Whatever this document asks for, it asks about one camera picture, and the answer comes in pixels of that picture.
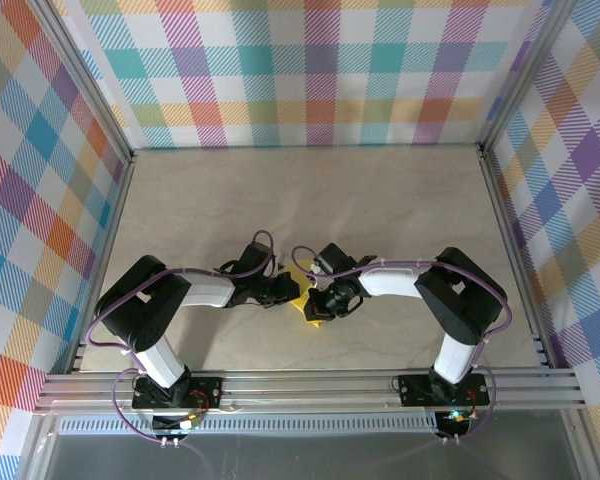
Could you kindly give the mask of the yellow paper sheet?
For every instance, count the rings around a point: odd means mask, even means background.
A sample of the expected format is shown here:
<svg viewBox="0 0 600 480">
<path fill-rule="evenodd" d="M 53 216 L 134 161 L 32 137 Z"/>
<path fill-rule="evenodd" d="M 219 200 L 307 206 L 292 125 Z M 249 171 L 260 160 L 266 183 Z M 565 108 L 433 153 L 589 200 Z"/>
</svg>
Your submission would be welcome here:
<svg viewBox="0 0 600 480">
<path fill-rule="evenodd" d="M 292 300 L 291 304 L 301 313 L 304 313 L 304 306 L 309 300 L 309 290 L 317 287 L 317 281 L 313 277 L 302 273 L 302 269 L 311 271 L 313 269 L 312 261 L 309 259 L 301 259 L 299 261 L 299 266 L 296 266 L 291 260 L 287 260 L 283 272 L 289 272 L 291 278 L 298 284 L 300 296 Z"/>
</svg>

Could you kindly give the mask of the grey metal panel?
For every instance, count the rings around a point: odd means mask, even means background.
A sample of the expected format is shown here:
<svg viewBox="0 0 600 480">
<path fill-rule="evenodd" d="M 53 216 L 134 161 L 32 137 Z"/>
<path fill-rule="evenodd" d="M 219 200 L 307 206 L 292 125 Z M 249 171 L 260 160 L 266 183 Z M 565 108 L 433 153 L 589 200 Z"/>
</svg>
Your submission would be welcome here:
<svg viewBox="0 0 600 480">
<path fill-rule="evenodd" d="M 555 441 L 409 434 L 201 435 L 161 448 L 131 435 L 59 434 L 27 480 L 581 480 Z"/>
</svg>

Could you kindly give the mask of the aluminium front rail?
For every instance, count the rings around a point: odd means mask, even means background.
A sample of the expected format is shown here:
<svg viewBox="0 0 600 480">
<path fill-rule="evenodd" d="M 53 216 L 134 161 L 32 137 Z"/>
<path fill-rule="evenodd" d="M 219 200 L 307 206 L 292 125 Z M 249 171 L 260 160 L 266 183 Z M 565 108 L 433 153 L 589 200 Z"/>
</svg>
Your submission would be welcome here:
<svg viewBox="0 0 600 480">
<path fill-rule="evenodd" d="M 221 377 L 222 395 L 214 414 L 394 413 L 407 410 L 449 411 L 452 407 L 403 407 L 398 393 L 400 370 L 255 370 L 200 371 Z M 583 392 L 570 369 L 496 368 L 485 375 L 487 406 L 501 410 L 581 409 Z M 134 374 L 74 372 L 51 375 L 35 411 L 110 413 L 114 405 L 130 411 Z"/>
</svg>

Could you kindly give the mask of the aluminium rail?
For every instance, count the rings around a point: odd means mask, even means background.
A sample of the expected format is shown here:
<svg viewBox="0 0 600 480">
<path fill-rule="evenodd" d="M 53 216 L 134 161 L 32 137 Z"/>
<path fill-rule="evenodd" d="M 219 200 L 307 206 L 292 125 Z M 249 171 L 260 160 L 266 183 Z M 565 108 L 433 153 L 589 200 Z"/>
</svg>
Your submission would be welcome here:
<svg viewBox="0 0 600 480">
<path fill-rule="evenodd" d="M 222 395 L 214 414 L 394 413 L 407 410 L 449 411 L 452 407 L 403 407 L 398 393 L 400 370 L 255 370 L 200 371 L 221 377 Z M 487 406 L 501 410 L 581 409 L 583 392 L 570 369 L 496 368 L 485 375 Z M 134 374 L 74 372 L 51 375 L 35 411 L 110 413 L 114 405 L 130 411 Z"/>
<path fill-rule="evenodd" d="M 102 249 L 96 257 L 93 269 L 93 279 L 89 283 L 86 291 L 84 305 L 80 310 L 80 315 L 72 330 L 69 346 L 64 354 L 59 358 L 54 372 L 59 374 L 69 374 L 73 371 L 75 359 L 78 356 L 78 350 L 84 343 L 84 337 L 89 325 L 95 319 L 95 306 L 104 284 L 106 271 L 110 262 L 116 234 L 119 228 L 125 202 L 131 186 L 136 158 L 132 156 L 122 170 L 121 183 L 115 197 L 115 202 L 111 210 L 110 218 L 105 229 L 105 236 L 102 243 Z"/>
<path fill-rule="evenodd" d="M 384 149 L 384 148 L 470 148 L 471 150 L 480 150 L 482 144 L 478 143 L 363 143 L 363 144 L 320 144 L 320 145 L 264 145 L 264 146 L 229 146 L 229 147 L 173 147 L 173 148 L 136 148 L 133 150 L 132 156 L 138 157 L 141 154 L 157 154 L 157 153 L 178 153 L 178 152 L 231 152 L 231 151 L 291 151 L 291 150 L 329 150 L 342 148 L 362 148 L 362 149 Z"/>
<path fill-rule="evenodd" d="M 522 254 L 514 234 L 513 223 L 506 209 L 504 196 L 498 186 L 491 153 L 482 145 L 478 145 L 477 155 L 524 314 L 539 358 L 541 359 L 540 364 L 547 368 L 555 368 L 555 355 L 545 331 L 531 283 L 524 268 Z"/>
</svg>

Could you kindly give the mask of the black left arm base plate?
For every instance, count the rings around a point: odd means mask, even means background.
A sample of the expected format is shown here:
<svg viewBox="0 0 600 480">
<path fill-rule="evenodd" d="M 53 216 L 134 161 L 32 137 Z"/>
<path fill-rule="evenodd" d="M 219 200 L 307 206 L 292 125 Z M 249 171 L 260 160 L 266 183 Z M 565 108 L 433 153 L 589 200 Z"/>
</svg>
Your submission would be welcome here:
<svg viewBox="0 0 600 480">
<path fill-rule="evenodd" d="M 218 408 L 222 395 L 221 377 L 190 376 L 167 388 L 159 386 L 149 377 L 132 381 L 134 409 L 208 409 Z"/>
</svg>

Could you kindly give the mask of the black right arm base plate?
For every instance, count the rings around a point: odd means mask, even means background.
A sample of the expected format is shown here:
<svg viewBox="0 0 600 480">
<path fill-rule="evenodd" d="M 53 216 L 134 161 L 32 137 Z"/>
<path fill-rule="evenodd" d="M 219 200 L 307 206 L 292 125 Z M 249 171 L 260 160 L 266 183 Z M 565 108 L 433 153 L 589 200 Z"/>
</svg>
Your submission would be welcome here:
<svg viewBox="0 0 600 480">
<path fill-rule="evenodd" d="M 399 375 L 397 381 L 403 407 L 472 407 L 490 402 L 482 374 L 469 374 L 457 385 L 425 374 Z"/>
</svg>

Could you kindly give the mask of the aluminium back rail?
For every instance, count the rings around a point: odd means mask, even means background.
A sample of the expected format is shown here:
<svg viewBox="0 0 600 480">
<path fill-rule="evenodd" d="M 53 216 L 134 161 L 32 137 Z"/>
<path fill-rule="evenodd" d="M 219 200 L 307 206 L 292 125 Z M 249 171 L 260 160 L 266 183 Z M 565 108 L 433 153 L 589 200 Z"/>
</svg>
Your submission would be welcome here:
<svg viewBox="0 0 600 480">
<path fill-rule="evenodd" d="M 363 144 L 320 144 L 320 145 L 264 145 L 264 146 L 229 146 L 229 147 L 173 147 L 173 148 L 136 148 L 133 150 L 132 156 L 138 157 L 141 154 L 157 154 L 157 153 L 178 153 L 178 152 L 231 152 L 231 151 L 291 151 L 291 150 L 329 150 L 342 148 L 362 148 L 362 149 L 384 149 L 384 148 L 470 148 L 471 150 L 480 150 L 482 144 L 478 143 L 363 143 Z"/>
</svg>

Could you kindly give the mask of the aluminium left side rail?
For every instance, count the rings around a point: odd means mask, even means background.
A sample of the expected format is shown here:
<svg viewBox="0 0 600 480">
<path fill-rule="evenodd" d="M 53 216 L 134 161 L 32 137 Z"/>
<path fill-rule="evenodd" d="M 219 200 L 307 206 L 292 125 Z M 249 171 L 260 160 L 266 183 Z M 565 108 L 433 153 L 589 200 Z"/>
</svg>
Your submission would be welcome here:
<svg viewBox="0 0 600 480">
<path fill-rule="evenodd" d="M 110 218 L 105 229 L 105 236 L 102 243 L 102 249 L 96 257 L 93 269 L 93 279 L 89 283 L 86 291 L 84 305 L 80 310 L 80 315 L 72 330 L 69 346 L 64 354 L 59 358 L 54 372 L 59 374 L 69 374 L 73 371 L 75 359 L 78 356 L 78 350 L 84 343 L 84 337 L 89 325 L 95 319 L 95 306 L 104 284 L 106 271 L 110 262 L 116 234 L 119 228 L 125 202 L 131 186 L 136 158 L 132 156 L 122 170 L 121 183 L 115 197 L 115 202 L 111 210 Z"/>
</svg>

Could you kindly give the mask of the black left connector bracket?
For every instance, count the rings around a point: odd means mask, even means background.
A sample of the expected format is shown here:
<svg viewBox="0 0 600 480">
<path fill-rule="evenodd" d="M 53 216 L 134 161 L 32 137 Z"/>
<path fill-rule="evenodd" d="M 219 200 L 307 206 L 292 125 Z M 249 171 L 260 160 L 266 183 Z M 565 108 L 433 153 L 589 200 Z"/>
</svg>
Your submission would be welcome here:
<svg viewBox="0 0 600 480">
<path fill-rule="evenodd" d="M 152 418 L 152 429 L 158 430 L 182 430 L 189 431 L 198 428 L 204 416 L 202 414 L 188 414 L 181 417 L 154 416 Z"/>
</svg>

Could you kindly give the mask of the black connector bracket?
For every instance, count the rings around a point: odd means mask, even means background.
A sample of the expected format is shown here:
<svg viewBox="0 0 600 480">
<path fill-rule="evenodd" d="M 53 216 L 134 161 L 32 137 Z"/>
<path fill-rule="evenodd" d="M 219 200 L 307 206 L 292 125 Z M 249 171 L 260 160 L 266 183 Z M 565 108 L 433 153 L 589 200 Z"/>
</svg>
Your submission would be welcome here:
<svg viewBox="0 0 600 480">
<path fill-rule="evenodd" d="M 440 438 L 449 438 L 465 435 L 472 421 L 471 412 L 466 410 L 450 410 L 436 412 L 436 435 Z"/>
<path fill-rule="evenodd" d="M 182 430 L 189 431 L 198 428 L 204 416 L 202 414 L 188 414 L 181 417 L 154 416 L 152 418 L 152 429 L 158 430 Z"/>
</svg>

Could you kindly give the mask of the black right connector bracket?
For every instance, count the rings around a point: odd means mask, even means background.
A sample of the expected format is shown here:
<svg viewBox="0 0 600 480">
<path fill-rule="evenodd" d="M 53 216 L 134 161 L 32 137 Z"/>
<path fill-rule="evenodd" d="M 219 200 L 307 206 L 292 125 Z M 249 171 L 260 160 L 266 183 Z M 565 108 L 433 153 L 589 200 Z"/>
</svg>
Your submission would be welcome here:
<svg viewBox="0 0 600 480">
<path fill-rule="evenodd" d="M 440 438 L 449 438 L 465 435 L 472 421 L 471 412 L 466 410 L 450 410 L 436 412 L 436 435 Z"/>
</svg>

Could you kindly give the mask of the aluminium right side rail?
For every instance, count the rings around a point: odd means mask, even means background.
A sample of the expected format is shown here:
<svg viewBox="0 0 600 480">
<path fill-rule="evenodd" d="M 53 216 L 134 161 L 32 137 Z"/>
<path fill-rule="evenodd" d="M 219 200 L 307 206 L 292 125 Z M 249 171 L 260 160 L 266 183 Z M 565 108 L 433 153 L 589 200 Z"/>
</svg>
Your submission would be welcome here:
<svg viewBox="0 0 600 480">
<path fill-rule="evenodd" d="M 540 364 L 547 368 L 555 368 L 555 355 L 545 331 L 531 283 L 524 268 L 522 254 L 514 234 L 513 223 L 506 209 L 504 196 L 498 186 L 491 153 L 482 145 L 478 145 L 477 155 L 524 314 L 539 358 L 541 359 Z"/>
</svg>

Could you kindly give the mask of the aluminium lower frame bar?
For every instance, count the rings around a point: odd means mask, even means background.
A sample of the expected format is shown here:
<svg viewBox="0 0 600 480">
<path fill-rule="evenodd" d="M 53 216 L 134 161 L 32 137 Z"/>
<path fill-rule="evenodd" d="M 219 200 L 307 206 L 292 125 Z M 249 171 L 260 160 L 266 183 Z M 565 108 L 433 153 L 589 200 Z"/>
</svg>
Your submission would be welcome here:
<svg viewBox="0 0 600 480">
<path fill-rule="evenodd" d="M 44 480 L 56 439 L 56 416 L 34 415 L 27 431 L 15 480 Z"/>
<path fill-rule="evenodd" d="M 595 451 L 579 410 L 562 410 L 567 438 L 581 480 L 600 480 Z"/>
</svg>

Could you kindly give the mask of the aluminium left corner post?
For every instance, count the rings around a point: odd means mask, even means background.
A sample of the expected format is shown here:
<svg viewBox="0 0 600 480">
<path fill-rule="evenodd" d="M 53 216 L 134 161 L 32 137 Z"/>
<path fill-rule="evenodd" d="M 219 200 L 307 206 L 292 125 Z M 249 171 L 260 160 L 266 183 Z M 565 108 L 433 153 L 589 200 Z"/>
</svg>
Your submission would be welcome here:
<svg viewBox="0 0 600 480">
<path fill-rule="evenodd" d="M 116 152 L 133 163 L 134 149 L 106 102 L 52 0 L 26 0 Z"/>
</svg>

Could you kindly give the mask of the aluminium corner post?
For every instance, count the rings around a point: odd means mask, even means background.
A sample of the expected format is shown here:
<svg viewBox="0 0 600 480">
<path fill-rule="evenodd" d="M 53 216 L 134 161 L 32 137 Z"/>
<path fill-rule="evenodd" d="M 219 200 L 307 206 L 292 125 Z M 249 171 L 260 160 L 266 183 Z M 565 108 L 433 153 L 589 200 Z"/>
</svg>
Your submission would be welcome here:
<svg viewBox="0 0 600 480">
<path fill-rule="evenodd" d="M 116 152 L 133 163 L 134 149 L 106 102 L 52 0 L 26 0 Z"/>
<path fill-rule="evenodd" d="M 553 0 L 543 21 L 536 29 L 537 34 L 525 56 L 518 62 L 519 67 L 512 77 L 510 87 L 503 96 L 493 120 L 489 124 L 483 138 L 477 143 L 478 151 L 485 155 L 492 150 L 499 138 L 504 134 L 515 110 L 519 107 L 525 94 L 536 76 L 561 30 L 569 19 L 579 0 Z"/>
</svg>

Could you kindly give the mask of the aluminium right corner post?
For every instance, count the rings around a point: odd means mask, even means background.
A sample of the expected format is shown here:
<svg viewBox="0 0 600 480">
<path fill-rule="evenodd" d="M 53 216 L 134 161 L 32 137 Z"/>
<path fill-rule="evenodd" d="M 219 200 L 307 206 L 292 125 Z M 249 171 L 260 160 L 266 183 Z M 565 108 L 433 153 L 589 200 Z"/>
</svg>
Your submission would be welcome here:
<svg viewBox="0 0 600 480">
<path fill-rule="evenodd" d="M 543 21 L 536 29 L 537 34 L 525 56 L 518 62 L 519 67 L 512 77 L 510 87 L 503 96 L 493 120 L 489 124 L 483 138 L 477 143 L 478 151 L 485 155 L 492 150 L 499 138 L 504 134 L 515 110 L 519 107 L 525 94 L 536 76 L 561 30 L 569 19 L 579 0 L 553 0 Z"/>
</svg>

